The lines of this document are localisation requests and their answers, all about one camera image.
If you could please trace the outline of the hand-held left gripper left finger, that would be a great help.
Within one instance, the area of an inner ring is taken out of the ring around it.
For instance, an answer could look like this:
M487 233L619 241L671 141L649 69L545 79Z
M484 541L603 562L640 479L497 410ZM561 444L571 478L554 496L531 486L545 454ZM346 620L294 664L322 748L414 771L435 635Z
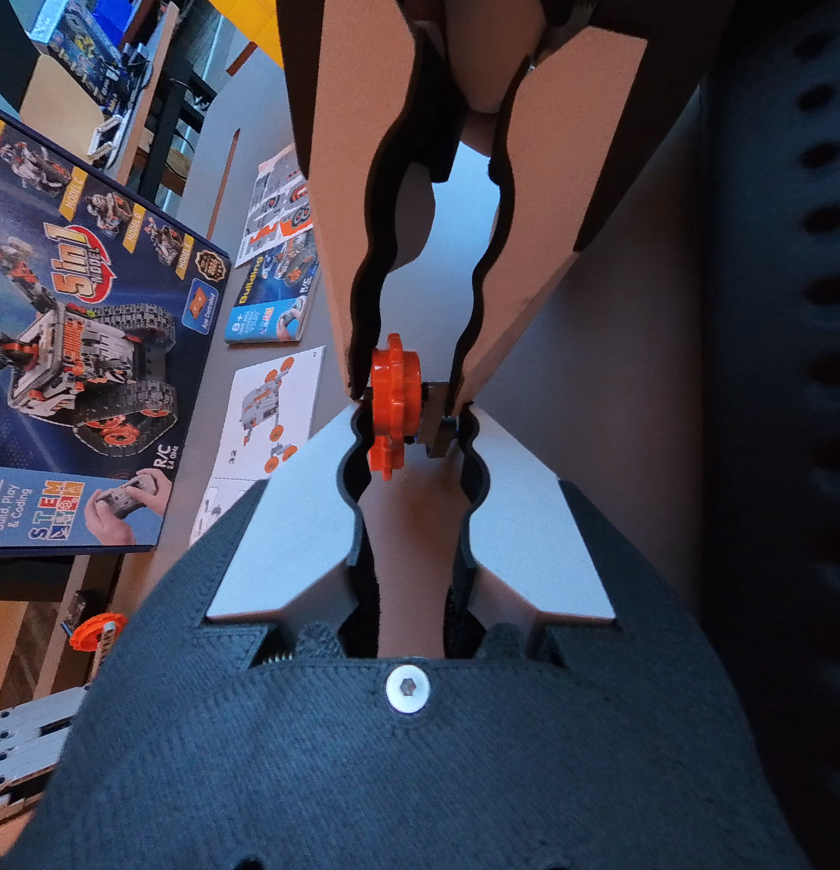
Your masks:
M353 405L273 473L207 618L277 625L288 645L330 625L350 657L366 657L366 406Z

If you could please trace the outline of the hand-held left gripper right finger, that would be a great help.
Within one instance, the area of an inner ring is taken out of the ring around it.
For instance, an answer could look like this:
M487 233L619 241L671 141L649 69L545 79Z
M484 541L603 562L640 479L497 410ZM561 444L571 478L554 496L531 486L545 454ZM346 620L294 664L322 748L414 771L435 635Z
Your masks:
M610 600L556 473L478 406L460 415L461 522L450 586L450 656L494 625L609 625Z

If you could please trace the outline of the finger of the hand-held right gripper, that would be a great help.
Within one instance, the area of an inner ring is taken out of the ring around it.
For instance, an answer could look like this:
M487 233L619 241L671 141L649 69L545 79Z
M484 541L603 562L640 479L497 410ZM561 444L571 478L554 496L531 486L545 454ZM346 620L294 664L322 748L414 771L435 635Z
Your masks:
M350 298L369 251L366 190L382 138L403 110L414 37L395 1L324 3L308 177L335 353L345 385Z
M524 58L490 160L500 203L472 275L447 412L458 414L509 354L576 258L578 234L647 40L587 27L538 66Z

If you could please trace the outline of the orange wheel grey beam assembly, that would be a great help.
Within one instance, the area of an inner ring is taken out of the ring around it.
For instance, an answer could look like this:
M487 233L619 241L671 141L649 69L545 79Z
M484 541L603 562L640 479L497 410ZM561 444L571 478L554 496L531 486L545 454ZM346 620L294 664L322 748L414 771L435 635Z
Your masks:
M384 350L373 350L370 378L374 443L369 468L384 481L403 468L407 443L426 446L431 459L446 455L457 434L456 418L445 415L447 382L424 382L418 355L391 333Z

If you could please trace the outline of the grey desk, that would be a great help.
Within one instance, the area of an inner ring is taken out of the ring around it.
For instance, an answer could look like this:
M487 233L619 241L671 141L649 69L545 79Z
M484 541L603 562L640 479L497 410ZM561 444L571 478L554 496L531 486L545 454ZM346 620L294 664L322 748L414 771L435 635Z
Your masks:
M289 138L282 70L259 49L212 103L195 147L178 217L205 230L230 151L240 135L214 227L234 253L258 164ZM560 478L574 482L677 593L697 606L701 526L700 95L592 245L554 289L501 367L479 407ZM382 337L399 332L426 378L444 379L469 319L470 276L498 201L487 159L460 145L422 254L390 275ZM211 476L234 373L280 356L285 345L227 345L229 310L247 268L224 293L175 492L155 551L74 560L63 617L76 588L107 582L131 616L187 548ZM300 348L326 345L311 427L347 405L322 282ZM444 603L463 512L461 453L431 460L409 447L406 465L362 495L381 588L379 655L443 658Z

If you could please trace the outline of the wooden side desk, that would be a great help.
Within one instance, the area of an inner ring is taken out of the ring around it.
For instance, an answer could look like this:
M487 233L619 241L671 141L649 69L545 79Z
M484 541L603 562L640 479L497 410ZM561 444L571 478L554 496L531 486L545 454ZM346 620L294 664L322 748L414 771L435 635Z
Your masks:
M180 198L194 155L192 134L199 134L204 113L216 91L193 69L176 40L180 5L137 2L123 42L150 31L143 46L146 75L132 97L103 164L107 175L163 208ZM20 107L20 117L56 144L92 161L95 124L105 117L82 85L73 79L43 43L40 59Z

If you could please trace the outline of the folded building booklets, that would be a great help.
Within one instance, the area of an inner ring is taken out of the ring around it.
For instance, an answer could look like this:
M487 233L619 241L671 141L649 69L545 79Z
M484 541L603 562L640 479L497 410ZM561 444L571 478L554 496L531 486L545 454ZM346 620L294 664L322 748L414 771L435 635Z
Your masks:
M259 166L235 264L239 267L313 227L295 145Z

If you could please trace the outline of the yellow storage bin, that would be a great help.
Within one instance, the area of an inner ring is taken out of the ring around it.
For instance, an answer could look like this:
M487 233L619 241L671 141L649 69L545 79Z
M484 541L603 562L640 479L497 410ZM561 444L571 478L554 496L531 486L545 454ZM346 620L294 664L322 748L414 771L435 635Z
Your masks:
M240 33L281 68L284 66L276 1L211 1Z

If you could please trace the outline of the open instruction manual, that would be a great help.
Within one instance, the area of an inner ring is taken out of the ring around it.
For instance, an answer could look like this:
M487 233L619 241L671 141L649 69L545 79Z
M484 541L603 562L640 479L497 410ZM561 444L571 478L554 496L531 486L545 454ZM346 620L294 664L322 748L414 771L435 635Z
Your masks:
M256 481L268 479L308 440L324 354L323 346L294 352L235 374L190 546Z

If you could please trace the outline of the blue instruction booklet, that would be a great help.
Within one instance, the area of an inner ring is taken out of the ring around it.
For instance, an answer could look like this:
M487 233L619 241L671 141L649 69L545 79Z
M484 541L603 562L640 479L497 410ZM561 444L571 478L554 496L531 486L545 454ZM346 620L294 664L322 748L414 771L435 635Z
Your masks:
M256 255L229 313L225 340L298 341L319 278L318 251L311 228Z

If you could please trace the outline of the blue storage bin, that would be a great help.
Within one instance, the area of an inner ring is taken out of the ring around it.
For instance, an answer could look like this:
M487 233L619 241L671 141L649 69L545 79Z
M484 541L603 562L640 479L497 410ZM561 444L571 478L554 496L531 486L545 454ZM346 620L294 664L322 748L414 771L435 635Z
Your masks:
M138 6L138 1L97 1L92 14L109 40L118 45L131 25Z

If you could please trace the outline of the brown cardboard box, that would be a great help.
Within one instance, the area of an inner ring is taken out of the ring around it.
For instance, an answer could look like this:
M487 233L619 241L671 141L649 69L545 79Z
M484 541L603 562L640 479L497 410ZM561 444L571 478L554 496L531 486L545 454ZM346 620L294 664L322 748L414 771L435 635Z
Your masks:
M0 710L84 685L92 653L62 627L76 593L85 616L106 611L121 555L0 559Z

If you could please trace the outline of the blue robot kit box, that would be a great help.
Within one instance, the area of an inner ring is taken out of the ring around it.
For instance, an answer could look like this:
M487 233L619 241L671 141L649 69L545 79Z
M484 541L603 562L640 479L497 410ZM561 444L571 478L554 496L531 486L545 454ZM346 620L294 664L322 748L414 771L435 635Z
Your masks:
M0 111L0 556L157 545L230 267Z

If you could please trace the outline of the dark toy box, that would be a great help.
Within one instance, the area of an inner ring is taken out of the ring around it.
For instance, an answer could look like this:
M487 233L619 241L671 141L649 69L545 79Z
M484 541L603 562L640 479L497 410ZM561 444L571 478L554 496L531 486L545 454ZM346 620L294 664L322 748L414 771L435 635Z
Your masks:
M45 1L28 36L46 46L103 112L126 107L131 79L121 52L84 2Z

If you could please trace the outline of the grey toy robot model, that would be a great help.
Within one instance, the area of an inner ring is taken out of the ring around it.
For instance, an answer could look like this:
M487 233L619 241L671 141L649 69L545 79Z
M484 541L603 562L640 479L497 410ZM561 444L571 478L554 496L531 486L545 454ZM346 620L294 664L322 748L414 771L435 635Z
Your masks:
M93 654L84 685L0 710L0 856L32 820L87 696L88 682L126 622L122 614L106 613L81 623L75 632L81 640L68 636L75 651Z

